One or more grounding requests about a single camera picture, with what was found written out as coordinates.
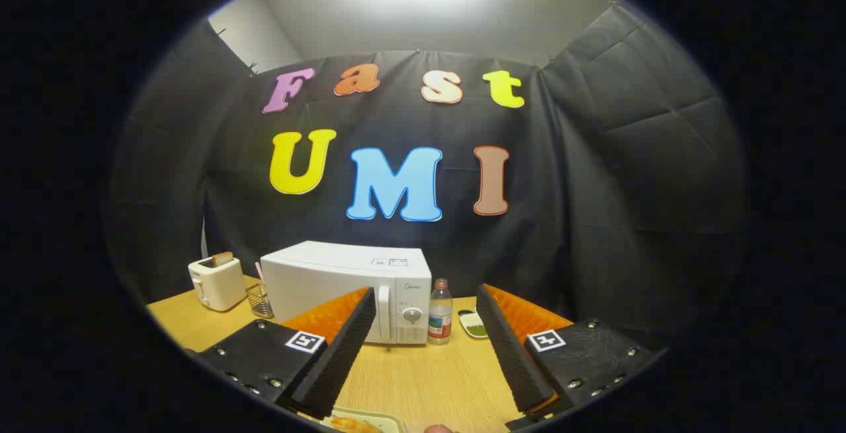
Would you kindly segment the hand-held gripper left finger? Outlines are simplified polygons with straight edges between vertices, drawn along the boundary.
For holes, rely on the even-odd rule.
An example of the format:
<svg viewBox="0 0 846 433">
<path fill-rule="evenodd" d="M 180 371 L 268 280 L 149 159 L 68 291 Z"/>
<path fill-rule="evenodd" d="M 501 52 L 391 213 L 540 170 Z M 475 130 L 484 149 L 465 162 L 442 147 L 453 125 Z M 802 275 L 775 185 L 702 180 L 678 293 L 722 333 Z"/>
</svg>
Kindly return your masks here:
<svg viewBox="0 0 846 433">
<path fill-rule="evenodd" d="M 330 416 L 377 314 L 371 286 L 281 324 L 254 319 L 196 359 L 251 396 L 313 418 Z"/>
</svg>

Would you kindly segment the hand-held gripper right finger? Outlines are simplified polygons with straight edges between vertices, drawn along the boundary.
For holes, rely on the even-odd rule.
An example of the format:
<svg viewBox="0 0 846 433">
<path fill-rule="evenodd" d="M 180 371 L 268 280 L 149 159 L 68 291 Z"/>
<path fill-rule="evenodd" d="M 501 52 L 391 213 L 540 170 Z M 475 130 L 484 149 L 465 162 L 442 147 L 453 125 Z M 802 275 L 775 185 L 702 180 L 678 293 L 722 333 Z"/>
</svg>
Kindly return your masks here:
<svg viewBox="0 0 846 433">
<path fill-rule="evenodd" d="M 598 402 L 668 353 L 601 319 L 569 321 L 488 284 L 475 307 L 520 413 L 506 424 L 511 432 Z"/>
</svg>

